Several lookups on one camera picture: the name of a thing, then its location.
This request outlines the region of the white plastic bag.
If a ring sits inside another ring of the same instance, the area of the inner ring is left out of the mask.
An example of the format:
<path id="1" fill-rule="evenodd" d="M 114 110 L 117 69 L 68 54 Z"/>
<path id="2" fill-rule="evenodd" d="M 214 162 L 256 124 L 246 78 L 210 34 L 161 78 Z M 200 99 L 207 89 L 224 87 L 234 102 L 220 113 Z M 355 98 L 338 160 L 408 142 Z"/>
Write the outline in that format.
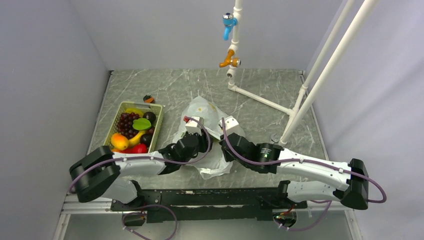
<path id="1" fill-rule="evenodd" d="M 227 120 L 231 119 L 232 116 L 221 111 L 217 106 L 201 96 L 194 98 L 182 111 L 181 118 L 185 116 L 202 117 L 203 125 L 208 131 L 211 139 L 213 139 L 210 153 L 201 161 L 194 164 L 191 163 L 190 166 L 196 168 L 204 180 L 229 174 L 233 163 L 225 161 L 219 140 L 220 136 L 223 134 L 221 129 L 221 118 Z"/>

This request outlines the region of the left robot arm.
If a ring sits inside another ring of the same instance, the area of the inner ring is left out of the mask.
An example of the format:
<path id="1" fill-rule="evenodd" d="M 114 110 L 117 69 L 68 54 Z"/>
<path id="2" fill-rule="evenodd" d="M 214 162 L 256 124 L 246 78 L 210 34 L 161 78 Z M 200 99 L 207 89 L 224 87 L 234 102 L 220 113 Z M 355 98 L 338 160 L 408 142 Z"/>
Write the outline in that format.
<path id="1" fill-rule="evenodd" d="M 189 133 L 165 148 L 151 153 L 125 154 L 100 146 L 75 164 L 69 173 L 69 191 L 81 203 L 100 197 L 117 200 L 129 209 L 137 210 L 144 203 L 140 184 L 124 177 L 159 176 L 178 171 L 181 166 L 204 158 L 212 149 L 213 139 L 205 130 Z"/>

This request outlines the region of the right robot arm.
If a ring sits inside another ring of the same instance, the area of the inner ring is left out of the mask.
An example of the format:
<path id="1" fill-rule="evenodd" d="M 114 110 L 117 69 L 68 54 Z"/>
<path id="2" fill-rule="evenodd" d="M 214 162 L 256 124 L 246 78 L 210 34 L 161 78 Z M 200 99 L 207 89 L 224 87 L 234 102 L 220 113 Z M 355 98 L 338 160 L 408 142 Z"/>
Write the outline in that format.
<path id="1" fill-rule="evenodd" d="M 365 163 L 326 161 L 302 155 L 276 144 L 254 144 L 236 133 L 221 135 L 224 159 L 237 161 L 260 174 L 289 174 L 309 179 L 306 183 L 284 180 L 275 194 L 276 203 L 287 208 L 303 201 L 337 201 L 343 206 L 369 207 L 369 175 Z"/>

